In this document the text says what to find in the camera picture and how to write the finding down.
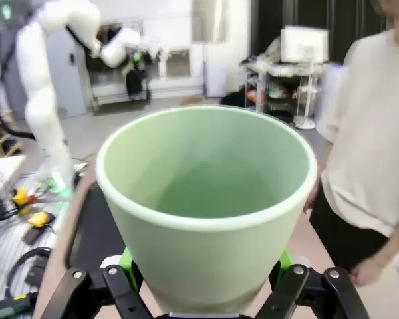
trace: white monitor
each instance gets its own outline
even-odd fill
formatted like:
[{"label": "white monitor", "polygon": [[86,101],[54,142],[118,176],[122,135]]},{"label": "white monitor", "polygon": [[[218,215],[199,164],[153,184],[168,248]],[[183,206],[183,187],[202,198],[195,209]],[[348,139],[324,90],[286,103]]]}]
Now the white monitor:
[{"label": "white monitor", "polygon": [[281,62],[324,63],[328,61],[328,31],[286,26],[281,30]]}]

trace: yellow object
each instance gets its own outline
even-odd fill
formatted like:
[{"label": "yellow object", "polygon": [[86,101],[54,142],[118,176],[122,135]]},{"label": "yellow object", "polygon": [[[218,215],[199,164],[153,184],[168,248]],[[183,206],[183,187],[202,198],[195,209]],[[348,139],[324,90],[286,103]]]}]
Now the yellow object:
[{"label": "yellow object", "polygon": [[19,296],[14,297],[13,300],[24,299],[24,298],[26,298],[26,297],[27,297],[26,294],[20,294]]},{"label": "yellow object", "polygon": [[13,197],[13,201],[18,205],[24,205],[28,203],[27,190],[23,187],[18,188],[18,192]]},{"label": "yellow object", "polygon": [[50,217],[48,213],[45,213],[44,211],[40,211],[38,213],[35,213],[29,220],[28,222],[32,224],[32,226],[39,228],[43,227],[50,221]]},{"label": "yellow object", "polygon": [[19,212],[19,214],[20,214],[21,216],[25,216],[25,215],[28,215],[30,211],[31,211],[31,206],[26,206],[26,207],[24,207],[24,208],[21,209],[21,211]]}]

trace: green cup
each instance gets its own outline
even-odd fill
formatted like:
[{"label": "green cup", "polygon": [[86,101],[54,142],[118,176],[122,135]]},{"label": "green cup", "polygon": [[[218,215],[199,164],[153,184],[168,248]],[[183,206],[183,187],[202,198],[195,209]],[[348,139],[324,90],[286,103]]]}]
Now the green cup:
[{"label": "green cup", "polygon": [[317,163],[272,117],[194,106],[113,133],[96,175],[165,311],[242,312],[286,247]]}]

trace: cup rim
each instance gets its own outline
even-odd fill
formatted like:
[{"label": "cup rim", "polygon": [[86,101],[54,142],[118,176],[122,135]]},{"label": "cup rim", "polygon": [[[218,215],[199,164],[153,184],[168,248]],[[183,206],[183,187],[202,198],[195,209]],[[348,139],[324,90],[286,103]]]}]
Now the cup rim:
[{"label": "cup rim", "polygon": [[[161,116],[162,114],[167,114],[170,112],[189,112],[190,110],[219,110],[224,112],[240,112],[246,113],[249,116],[256,116],[258,118],[264,119],[271,122],[274,125],[279,126],[285,130],[288,134],[292,135],[303,147],[306,153],[307,160],[309,162],[309,170],[307,172],[306,178],[300,185],[300,187],[288,198],[279,202],[278,204],[268,207],[266,209],[256,211],[254,213],[248,213],[245,215],[235,216],[235,217],[225,217],[225,218],[215,218],[215,219],[202,219],[195,217],[181,217],[176,215],[171,215],[167,213],[162,213],[155,211],[153,209],[147,208],[140,204],[131,201],[129,198],[123,196],[108,180],[105,170],[104,170],[104,158],[106,151],[110,144],[124,131],[130,129],[136,124],[146,121],[155,116]],[[261,114],[252,110],[246,110],[237,107],[227,107],[227,106],[216,106],[216,105],[203,105],[203,106],[189,106],[183,108],[170,108],[166,110],[160,110],[156,112],[151,112],[147,115],[143,115],[130,123],[124,125],[115,131],[111,136],[109,136],[102,147],[99,150],[96,159],[96,180],[104,192],[105,196],[109,198],[112,202],[117,204],[119,208],[127,211],[127,214],[131,214],[141,220],[172,229],[179,229],[181,231],[200,231],[200,232],[216,232],[216,231],[234,231],[237,229],[244,229],[253,227],[272,219],[276,219],[287,212],[293,210],[296,206],[302,205],[306,200],[309,192],[313,188],[317,178],[317,161],[315,154],[310,147],[308,141],[304,139],[299,133],[297,133],[292,127],[286,125],[286,123],[273,118],[271,116]]]}]

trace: wooden rack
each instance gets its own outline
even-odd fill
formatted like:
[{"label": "wooden rack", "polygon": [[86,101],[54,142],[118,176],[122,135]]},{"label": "wooden rack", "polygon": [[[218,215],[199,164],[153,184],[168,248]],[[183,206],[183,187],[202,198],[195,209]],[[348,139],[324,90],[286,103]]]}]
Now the wooden rack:
[{"label": "wooden rack", "polygon": [[[11,112],[4,113],[2,117],[10,127],[17,129]],[[0,123],[0,158],[11,156],[15,152],[20,152],[22,150],[22,143],[19,141],[16,141],[16,143],[8,150],[3,147],[4,143],[11,138],[15,139],[15,137],[13,137],[11,134],[6,133],[6,131],[1,127]]]}]

